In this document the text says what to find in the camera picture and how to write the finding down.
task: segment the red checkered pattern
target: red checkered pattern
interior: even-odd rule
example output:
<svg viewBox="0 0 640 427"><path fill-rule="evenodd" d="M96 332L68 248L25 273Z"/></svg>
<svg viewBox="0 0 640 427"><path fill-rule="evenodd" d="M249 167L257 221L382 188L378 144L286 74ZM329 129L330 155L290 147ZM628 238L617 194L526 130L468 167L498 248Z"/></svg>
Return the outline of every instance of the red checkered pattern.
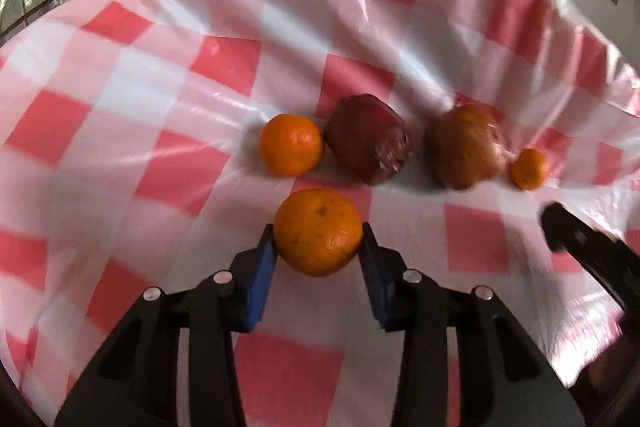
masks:
<svg viewBox="0 0 640 427"><path fill-rule="evenodd" d="M381 245L443 285L536 299L536 267L593 288L536 223L561 200L640 246L638 74L554 0L73 0L0 49L0 359L49 424L142 290L177 291L255 246L292 190L335 187ZM299 179L256 154L280 112L322 119L370 92L415 134L415 158L367 187L335 158ZM552 178L436 188L420 134L454 104L487 108ZM551 316L543 312L539 316ZM546 338L557 327L539 334ZM310 280L278 263L264 320L236 343L251 425L386 426L401 335L370 313L357 263ZM449 425L460 408L450 361Z"/></svg>

